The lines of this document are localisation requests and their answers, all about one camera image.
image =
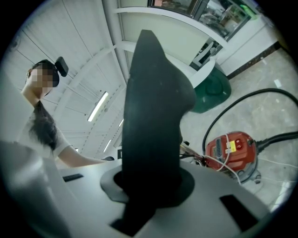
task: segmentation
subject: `black hose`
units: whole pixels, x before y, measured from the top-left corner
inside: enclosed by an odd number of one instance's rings
[[[205,154],[205,144],[206,144],[206,139],[209,135],[210,130],[212,129],[212,127],[214,126],[214,124],[218,121],[218,119],[220,119],[222,117],[222,115],[224,115],[228,110],[230,110],[233,106],[235,106],[236,104],[238,104],[239,102],[243,101],[246,98],[249,98],[251,96],[257,95],[257,94],[261,94],[261,93],[268,93],[268,92],[273,92],[273,93],[280,93],[283,94],[285,96],[287,96],[288,98],[290,98],[298,107],[298,100],[297,98],[295,98],[291,93],[282,90],[282,89],[278,89],[278,88],[265,88],[265,89],[260,89],[257,90],[255,92],[249,93],[241,98],[239,98],[238,100],[236,100],[235,102],[233,102],[230,106],[228,106],[226,109],[224,109],[216,118],[215,120],[211,123],[211,125],[209,126],[204,138],[203,138],[203,142],[202,142],[202,150],[203,150],[203,154]],[[270,144],[279,142],[279,141],[283,141],[283,140],[289,140],[289,139],[296,139],[298,138],[298,131],[296,132],[288,132],[288,133],[282,133],[276,136],[272,136],[268,139],[265,140],[261,140],[256,142],[257,147],[259,147],[258,152],[261,152],[264,148],[266,148],[267,146],[269,146]]]

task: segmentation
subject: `black hair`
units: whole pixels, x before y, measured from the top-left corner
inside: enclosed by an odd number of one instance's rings
[[[58,86],[59,75],[54,64],[47,59],[35,64],[32,69],[42,65],[43,69],[53,70],[53,87]],[[57,128],[54,119],[47,112],[42,102],[39,101],[34,107],[35,119],[30,132],[34,134],[42,145],[47,145],[53,151],[57,147]]]

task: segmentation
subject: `white shirt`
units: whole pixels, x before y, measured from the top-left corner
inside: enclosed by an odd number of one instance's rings
[[[7,77],[0,80],[0,140],[19,142],[37,151],[43,158],[55,159],[64,148],[70,146],[62,132],[57,128],[57,147],[52,152],[43,146],[29,131],[34,119],[34,107],[18,91]]]

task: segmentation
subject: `black baseboard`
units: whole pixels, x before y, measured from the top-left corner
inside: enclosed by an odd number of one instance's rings
[[[252,58],[250,61],[242,65],[240,68],[236,69],[234,72],[230,73],[227,77],[228,79],[234,78],[236,75],[242,73],[244,70],[248,69],[249,67],[252,67],[254,64],[258,63],[261,61],[263,58],[267,57],[268,55],[272,54],[274,51],[278,50],[281,48],[280,43],[277,41],[274,43],[272,46],[268,47],[265,49],[263,52],[261,52],[259,55],[256,57]]]

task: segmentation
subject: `ceiling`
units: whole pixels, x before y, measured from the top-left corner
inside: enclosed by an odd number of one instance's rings
[[[4,74],[21,90],[26,73],[43,59],[62,56],[69,72],[42,103],[70,144],[101,159],[121,134],[126,82],[108,31],[101,0],[52,0],[38,9],[16,35],[17,47],[2,61]],[[109,95],[92,122],[100,97]]]

